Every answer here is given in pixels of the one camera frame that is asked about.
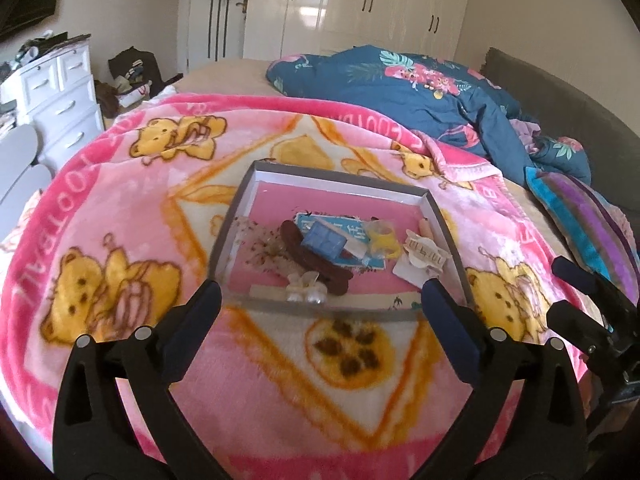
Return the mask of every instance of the silver bolt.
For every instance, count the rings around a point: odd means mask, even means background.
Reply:
[[[76,339],[76,346],[78,348],[84,348],[91,342],[91,336],[84,334],[81,335],[78,339]]]
[[[145,339],[149,339],[152,333],[153,331],[151,330],[150,327],[141,326],[139,329],[136,330],[135,335],[136,335],[136,339],[138,339],[139,341],[144,341]]]
[[[492,328],[489,335],[494,341],[507,341],[507,333],[501,328]]]
[[[556,350],[564,349],[564,342],[562,341],[562,339],[557,337],[552,337],[550,341],[551,341],[551,346]]]

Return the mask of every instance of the blanket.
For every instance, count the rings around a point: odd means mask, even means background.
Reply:
[[[540,162],[539,156],[530,156],[510,124],[511,119],[527,120],[519,102],[452,61],[366,45],[333,56],[287,56],[271,64],[266,76],[284,95],[372,108],[409,130],[488,158],[520,186],[526,167],[561,171],[590,183],[584,152],[572,158],[575,150],[556,149]]]
[[[584,308],[552,276],[552,251],[482,158],[353,105],[178,94],[127,114],[62,169],[8,270],[0,368],[47,438],[75,339],[124,338],[184,304],[206,277],[222,219],[257,159],[429,189],[460,251],[476,312],[513,338],[545,342],[545,313],[556,300]],[[408,478],[470,388],[421,314],[367,324],[375,337],[358,338],[362,329],[227,305],[171,393],[235,478]],[[340,367],[324,369],[315,359],[317,335],[368,345],[388,366],[356,374],[355,382],[340,379]],[[586,368],[575,348],[568,351],[579,377]],[[160,458],[125,381],[120,390],[143,449]],[[500,446],[517,397],[514,389],[484,458]]]

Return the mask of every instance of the wardrobe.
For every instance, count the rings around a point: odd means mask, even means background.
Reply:
[[[453,59],[467,0],[249,0],[244,57],[330,55],[375,44]]]

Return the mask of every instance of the drawer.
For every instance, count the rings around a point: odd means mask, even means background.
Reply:
[[[94,105],[94,81],[89,77],[84,82],[59,94],[51,104],[36,111],[31,123],[40,134],[44,149],[46,150],[69,124],[77,121]]]
[[[91,75],[89,46],[83,45],[58,56],[60,87],[69,88],[83,77]]]
[[[27,110],[33,110],[60,92],[56,60],[46,61],[25,72],[22,76],[22,90]]]
[[[95,106],[80,121],[66,129],[56,143],[38,157],[38,161],[57,173],[81,148],[100,135],[102,130],[100,108]]]

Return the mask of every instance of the wall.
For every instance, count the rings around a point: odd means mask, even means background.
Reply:
[[[456,61],[494,46],[567,81],[640,135],[640,32],[620,0],[469,0]]]
[[[111,81],[107,60],[130,46],[153,52],[169,79],[177,73],[177,25],[178,0],[58,0],[55,16],[0,44],[0,59],[48,28],[68,30],[92,34],[92,69],[101,81]]]

